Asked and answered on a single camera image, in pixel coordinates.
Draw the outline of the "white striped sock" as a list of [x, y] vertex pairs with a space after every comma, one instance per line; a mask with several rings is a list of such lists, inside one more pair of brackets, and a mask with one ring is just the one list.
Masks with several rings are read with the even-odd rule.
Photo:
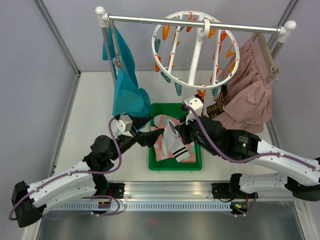
[[175, 160], [180, 163], [190, 157], [188, 148], [181, 142], [176, 142], [171, 146], [170, 152], [173, 154]]
[[178, 140], [179, 135], [175, 129], [175, 124], [168, 119], [166, 123], [166, 127], [163, 132], [163, 139], [162, 139], [162, 151], [165, 156], [169, 154], [169, 152], [174, 152], [178, 149]]

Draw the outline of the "brown argyle sock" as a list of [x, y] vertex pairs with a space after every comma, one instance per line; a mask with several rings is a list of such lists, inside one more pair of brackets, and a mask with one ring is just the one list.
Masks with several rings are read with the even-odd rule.
[[215, 119], [219, 116], [223, 111], [215, 104], [210, 105], [206, 108], [206, 113], [210, 119]]
[[221, 87], [220, 94], [219, 94], [217, 100], [213, 104], [213, 105], [217, 105], [221, 109], [221, 111], [223, 111], [223, 112], [224, 112], [223, 107], [225, 104], [225, 96], [227, 95], [227, 93], [228, 93], [227, 87], [223, 85]]

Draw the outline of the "white round clip hanger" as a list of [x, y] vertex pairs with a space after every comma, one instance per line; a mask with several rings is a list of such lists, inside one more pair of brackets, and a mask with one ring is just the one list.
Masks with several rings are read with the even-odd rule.
[[[174, 82], [177, 89], [188, 87], [197, 90], [216, 89], [228, 83], [232, 76], [236, 73], [240, 62], [240, 48], [236, 38], [231, 33], [235, 28], [221, 23], [219, 20], [204, 12], [199, 11], [179, 11], [173, 13], [165, 18], [168, 20], [166, 24], [164, 21], [159, 21], [155, 27], [152, 35], [152, 52], [154, 57], [154, 68], [157, 73], [168, 82]], [[178, 45], [181, 43], [180, 38], [182, 32], [191, 32], [195, 30], [195, 44], [190, 60], [190, 68], [188, 78], [182, 80], [173, 74], [175, 66], [175, 58], [177, 55]], [[168, 40], [169, 34], [173, 33], [172, 49], [169, 52], [168, 63], [162, 62], [160, 56], [160, 44]], [[212, 57], [212, 73], [209, 84], [196, 83], [196, 73], [202, 53], [202, 46], [204, 40], [213, 39], [213, 57]], [[219, 57], [223, 43], [229, 39], [231, 46], [227, 51], [226, 58], [234, 57], [231, 66], [227, 70], [227, 76], [219, 77], [222, 74], [220, 69]]]

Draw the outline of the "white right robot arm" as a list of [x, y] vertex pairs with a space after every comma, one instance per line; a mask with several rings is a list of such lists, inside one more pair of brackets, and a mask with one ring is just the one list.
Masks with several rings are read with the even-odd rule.
[[320, 160], [308, 159], [279, 149], [245, 130], [226, 129], [218, 121], [181, 117], [175, 129], [183, 143], [196, 143], [213, 156], [234, 164], [253, 164], [273, 173], [249, 175], [233, 173], [228, 192], [233, 199], [259, 192], [290, 192], [297, 199], [320, 199]]

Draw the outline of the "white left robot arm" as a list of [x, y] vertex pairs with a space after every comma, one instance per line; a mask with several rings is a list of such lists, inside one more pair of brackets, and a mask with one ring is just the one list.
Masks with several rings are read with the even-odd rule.
[[35, 183], [21, 181], [14, 186], [9, 220], [17, 221], [20, 228], [36, 223], [55, 208], [78, 199], [108, 198], [107, 174], [116, 172], [122, 164], [122, 155], [135, 144], [151, 148], [164, 129], [141, 132], [151, 117], [133, 117], [120, 114], [113, 117], [121, 132], [115, 136], [98, 136], [90, 153], [69, 169]]

